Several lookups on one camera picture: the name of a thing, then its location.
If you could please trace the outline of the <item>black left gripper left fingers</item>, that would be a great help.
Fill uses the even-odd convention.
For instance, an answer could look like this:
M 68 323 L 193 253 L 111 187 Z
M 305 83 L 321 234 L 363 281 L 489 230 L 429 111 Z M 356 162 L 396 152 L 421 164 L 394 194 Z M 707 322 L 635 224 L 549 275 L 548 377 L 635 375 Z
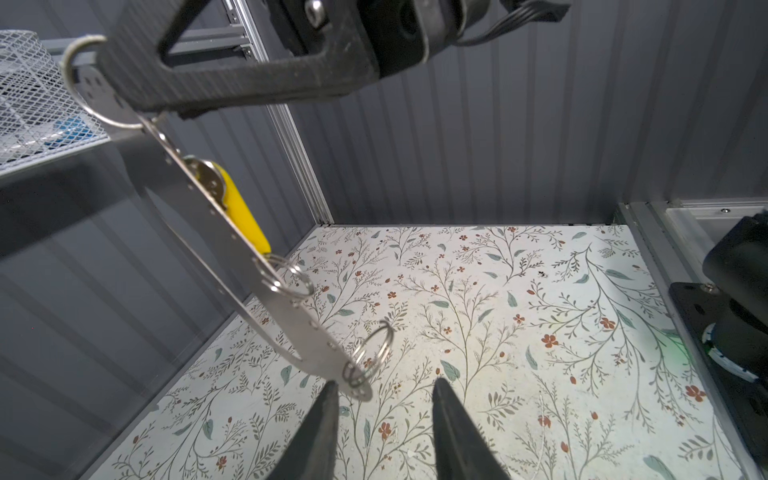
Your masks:
M 328 381 L 268 479 L 333 479 L 338 424 L 338 384 Z

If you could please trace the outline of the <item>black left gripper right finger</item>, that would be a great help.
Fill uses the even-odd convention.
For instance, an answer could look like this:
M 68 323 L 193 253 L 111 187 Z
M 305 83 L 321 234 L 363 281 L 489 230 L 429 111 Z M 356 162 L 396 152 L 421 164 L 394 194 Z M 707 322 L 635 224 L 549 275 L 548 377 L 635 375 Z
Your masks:
M 432 419 L 438 479 L 509 479 L 444 378 L 433 387 Z

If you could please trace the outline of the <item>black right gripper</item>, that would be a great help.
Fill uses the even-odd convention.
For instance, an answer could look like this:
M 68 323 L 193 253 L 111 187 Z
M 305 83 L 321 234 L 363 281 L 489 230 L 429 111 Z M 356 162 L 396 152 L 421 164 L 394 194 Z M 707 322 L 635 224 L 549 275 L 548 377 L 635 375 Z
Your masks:
M 357 3 L 379 72 L 389 77 L 453 45 L 488 12 L 489 0 L 373 0 Z

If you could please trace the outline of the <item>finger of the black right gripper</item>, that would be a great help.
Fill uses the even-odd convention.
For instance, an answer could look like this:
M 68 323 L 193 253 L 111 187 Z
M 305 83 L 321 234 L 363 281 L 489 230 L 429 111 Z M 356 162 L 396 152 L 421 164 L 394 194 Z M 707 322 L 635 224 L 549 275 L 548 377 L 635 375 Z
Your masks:
M 344 96 L 374 83 L 380 69 L 353 1 L 325 3 L 319 49 L 268 62 L 171 67 L 166 58 L 202 12 L 203 1 L 126 4 L 96 55 L 115 91 L 141 112 L 189 118 L 247 105 L 285 104 Z

